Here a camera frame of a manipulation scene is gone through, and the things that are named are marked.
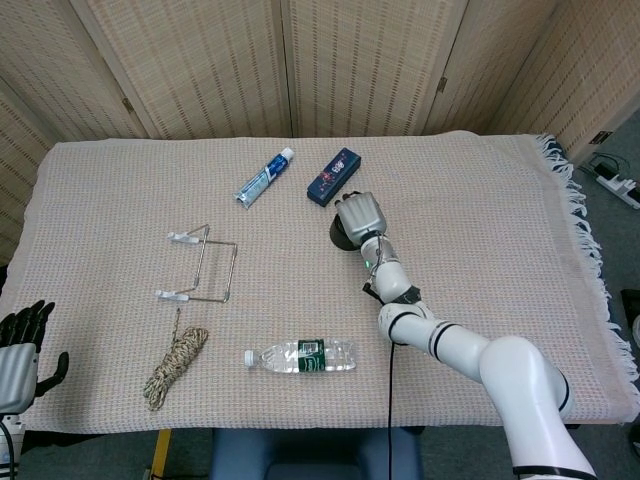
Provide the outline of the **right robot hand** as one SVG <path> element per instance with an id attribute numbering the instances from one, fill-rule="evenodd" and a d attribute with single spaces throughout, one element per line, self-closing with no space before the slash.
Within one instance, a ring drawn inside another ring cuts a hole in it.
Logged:
<path id="1" fill-rule="evenodd" d="M 386 219 L 371 192 L 345 194 L 335 202 L 335 207 L 347 236 L 359 247 L 369 239 L 386 233 Z"/>

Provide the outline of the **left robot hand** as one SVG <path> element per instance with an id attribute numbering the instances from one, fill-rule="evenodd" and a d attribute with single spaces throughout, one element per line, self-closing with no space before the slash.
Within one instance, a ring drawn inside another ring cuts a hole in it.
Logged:
<path id="1" fill-rule="evenodd" d="M 0 321 L 0 415 L 23 414 L 66 378 L 70 359 L 64 351 L 54 373 L 38 379 L 39 355 L 54 308 L 54 302 L 39 300 Z"/>

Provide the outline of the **black teapot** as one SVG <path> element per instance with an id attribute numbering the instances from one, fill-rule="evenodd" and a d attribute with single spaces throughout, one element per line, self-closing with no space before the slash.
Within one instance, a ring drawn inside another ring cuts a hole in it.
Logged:
<path id="1" fill-rule="evenodd" d="M 331 223 L 329 235 L 331 242 L 342 251 L 356 251 L 360 247 L 354 244 L 347 236 L 342 221 L 338 215 L 334 216 Z"/>

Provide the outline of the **dark blue rectangular box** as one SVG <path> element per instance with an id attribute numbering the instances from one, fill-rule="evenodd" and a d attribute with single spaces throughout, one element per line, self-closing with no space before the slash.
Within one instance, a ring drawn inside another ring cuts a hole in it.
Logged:
<path id="1" fill-rule="evenodd" d="M 360 165 L 360 155 L 342 148 L 309 184 L 307 197 L 321 207 L 326 207 Z"/>

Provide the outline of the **blue white toothpaste tube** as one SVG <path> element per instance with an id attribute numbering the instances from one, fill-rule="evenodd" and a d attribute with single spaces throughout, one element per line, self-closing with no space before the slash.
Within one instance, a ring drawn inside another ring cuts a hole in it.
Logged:
<path id="1" fill-rule="evenodd" d="M 245 209 L 249 209 L 274 180 L 288 168 L 294 157 L 293 149 L 284 148 L 234 194 L 235 200 Z"/>

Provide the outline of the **clear plastic water bottle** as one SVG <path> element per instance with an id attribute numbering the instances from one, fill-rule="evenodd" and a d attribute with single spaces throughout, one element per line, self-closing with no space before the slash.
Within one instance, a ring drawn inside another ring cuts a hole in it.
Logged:
<path id="1" fill-rule="evenodd" d="M 278 374 L 344 372 L 356 368 L 354 344 L 336 339 L 280 342 L 263 351 L 246 350 L 247 368 L 260 367 Z"/>

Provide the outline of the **beige woven tablecloth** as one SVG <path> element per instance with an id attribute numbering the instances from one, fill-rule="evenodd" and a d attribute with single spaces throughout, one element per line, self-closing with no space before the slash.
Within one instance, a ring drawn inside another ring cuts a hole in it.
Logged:
<path id="1" fill-rule="evenodd" d="M 249 208 L 234 198 L 284 148 L 288 168 Z M 42 161 L 0 318 L 55 303 L 40 355 L 64 382 L 27 428 L 105 434 L 160 428 L 495 425 L 484 388 L 413 348 L 391 352 L 361 256 L 329 237 L 333 206 L 311 180 L 342 148 L 362 158 L 348 190 L 369 191 L 410 281 L 439 320 L 495 339 L 518 335 L 564 373 L 569 420 L 640 414 L 636 368 L 609 319 L 598 250 L 569 167 L 544 138 L 235 138 L 60 143 Z M 176 303 L 198 246 L 171 231 L 203 224 L 238 244 L 226 304 Z M 356 368 L 278 374 L 246 350 L 280 342 L 354 344 Z"/>

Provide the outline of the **woven folding screen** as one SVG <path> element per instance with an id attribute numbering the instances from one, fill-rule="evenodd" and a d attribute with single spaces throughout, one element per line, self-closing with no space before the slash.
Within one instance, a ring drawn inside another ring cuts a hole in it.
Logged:
<path id="1" fill-rule="evenodd" d="M 640 0 L 0 0 L 0 266 L 64 141 L 551 133 L 640 109 Z"/>

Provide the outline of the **blue chair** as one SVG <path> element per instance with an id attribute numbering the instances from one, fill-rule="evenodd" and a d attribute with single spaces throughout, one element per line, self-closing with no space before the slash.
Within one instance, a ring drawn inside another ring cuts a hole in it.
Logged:
<path id="1" fill-rule="evenodd" d="M 424 480 L 408 428 L 215 429 L 209 480 Z"/>

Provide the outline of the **white power strip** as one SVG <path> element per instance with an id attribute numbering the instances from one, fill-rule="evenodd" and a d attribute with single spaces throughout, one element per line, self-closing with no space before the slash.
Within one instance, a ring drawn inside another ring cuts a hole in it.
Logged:
<path id="1" fill-rule="evenodd" d="M 596 181 L 606 190 L 635 210 L 640 210 L 640 185 L 632 179 L 623 179 L 606 166 L 595 168 Z"/>

